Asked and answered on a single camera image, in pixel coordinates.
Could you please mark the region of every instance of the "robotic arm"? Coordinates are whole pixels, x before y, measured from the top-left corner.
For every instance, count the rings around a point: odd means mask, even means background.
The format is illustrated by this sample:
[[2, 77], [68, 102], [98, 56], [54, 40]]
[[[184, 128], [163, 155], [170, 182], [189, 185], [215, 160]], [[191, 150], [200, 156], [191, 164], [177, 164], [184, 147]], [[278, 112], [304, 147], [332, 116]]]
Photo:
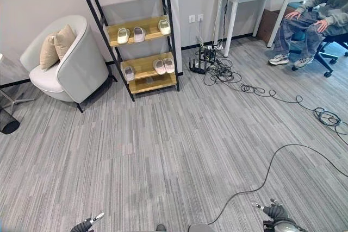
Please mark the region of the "robotic arm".
[[286, 209], [275, 199], [271, 198], [271, 206], [261, 206], [257, 203], [253, 205], [268, 215], [273, 221], [264, 221], [264, 232], [307, 232], [289, 218]]
[[92, 225], [100, 220], [104, 216], [104, 213], [99, 214], [95, 218], [87, 218], [82, 223], [77, 224], [73, 227], [70, 232], [88, 232], [88, 230], [92, 227]]

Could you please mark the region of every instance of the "white slipper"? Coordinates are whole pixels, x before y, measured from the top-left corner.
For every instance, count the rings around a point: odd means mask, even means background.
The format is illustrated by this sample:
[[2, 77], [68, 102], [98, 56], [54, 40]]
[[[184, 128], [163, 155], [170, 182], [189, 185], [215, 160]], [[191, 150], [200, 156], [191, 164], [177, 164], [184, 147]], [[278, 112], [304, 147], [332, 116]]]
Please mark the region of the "white slipper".
[[170, 25], [167, 20], [158, 21], [158, 29], [160, 30], [162, 35], [170, 34]]
[[174, 73], [175, 72], [175, 66], [174, 66], [174, 60], [172, 58], [166, 58], [163, 60], [164, 68], [167, 73]]
[[134, 27], [134, 43], [143, 42], [145, 40], [146, 31], [141, 27]]
[[117, 43], [120, 45], [127, 43], [129, 39], [129, 29], [127, 28], [119, 28], [119, 31], [117, 32]]
[[163, 61], [162, 60], [155, 60], [153, 63], [153, 68], [156, 70], [156, 72], [161, 75], [161, 74], [165, 74], [166, 73], [166, 70], [165, 70], [165, 67], [163, 65]]
[[134, 69], [131, 66], [127, 66], [123, 72], [126, 81], [134, 80]]

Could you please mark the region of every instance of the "person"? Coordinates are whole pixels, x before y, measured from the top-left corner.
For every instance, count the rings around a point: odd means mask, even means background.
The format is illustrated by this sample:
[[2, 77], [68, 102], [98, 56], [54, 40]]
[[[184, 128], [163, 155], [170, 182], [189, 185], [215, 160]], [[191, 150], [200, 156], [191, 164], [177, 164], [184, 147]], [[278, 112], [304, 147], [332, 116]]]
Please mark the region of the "person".
[[[309, 8], [321, 5], [318, 11]], [[287, 14], [277, 32], [274, 54], [269, 63], [287, 64], [292, 35], [305, 33], [304, 47], [300, 59], [294, 63], [296, 68], [303, 68], [314, 59], [317, 48], [328, 35], [348, 33], [348, 0], [308, 0], [295, 11]]]

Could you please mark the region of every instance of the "white armchair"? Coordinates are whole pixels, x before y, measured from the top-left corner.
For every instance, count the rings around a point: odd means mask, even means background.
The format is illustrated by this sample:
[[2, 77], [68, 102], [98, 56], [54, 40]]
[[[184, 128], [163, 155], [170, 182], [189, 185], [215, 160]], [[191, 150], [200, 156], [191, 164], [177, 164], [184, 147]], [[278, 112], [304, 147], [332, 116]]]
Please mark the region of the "white armchair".
[[[44, 39], [69, 24], [76, 39], [60, 63], [47, 70], [40, 68], [40, 52]], [[90, 96], [108, 77], [105, 61], [83, 16], [62, 17], [34, 39], [21, 56], [32, 83], [47, 95], [66, 102], [79, 103]]]

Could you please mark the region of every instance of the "white sneaker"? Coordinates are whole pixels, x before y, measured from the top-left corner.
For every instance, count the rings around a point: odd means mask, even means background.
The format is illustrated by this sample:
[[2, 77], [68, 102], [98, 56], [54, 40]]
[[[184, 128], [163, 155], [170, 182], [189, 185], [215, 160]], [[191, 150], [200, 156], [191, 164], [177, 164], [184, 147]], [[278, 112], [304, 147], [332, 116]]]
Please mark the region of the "white sneaker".
[[134, 43], [143, 42], [145, 40], [146, 31], [141, 27], [134, 27]]
[[117, 32], [117, 43], [122, 45], [128, 42], [130, 31], [128, 28], [119, 28]]
[[155, 71], [159, 74], [159, 75], [162, 75], [162, 74], [165, 74], [166, 73], [166, 70], [165, 70], [165, 67], [163, 65], [163, 61], [162, 60], [159, 60], [159, 59], [156, 59], [154, 62], [153, 62], [153, 68], [155, 69]]
[[160, 30], [162, 35], [170, 34], [170, 25], [167, 20], [158, 21], [158, 29]]
[[165, 67], [165, 71], [167, 73], [174, 73], [175, 72], [174, 60], [172, 58], [164, 59], [163, 64]]
[[127, 67], [125, 68], [125, 71], [124, 71], [123, 75], [125, 76], [125, 80], [126, 80], [126, 81], [132, 81], [132, 80], [134, 80], [134, 77], [135, 77], [135, 75], [134, 75], [134, 69], [133, 69], [131, 66], [127, 66]]
[[304, 68], [307, 64], [310, 64], [313, 61], [314, 57], [301, 58], [294, 62], [294, 66], [298, 69]]
[[288, 58], [288, 55], [278, 54], [272, 59], [268, 60], [268, 62], [272, 65], [284, 65], [289, 62], [289, 58]]

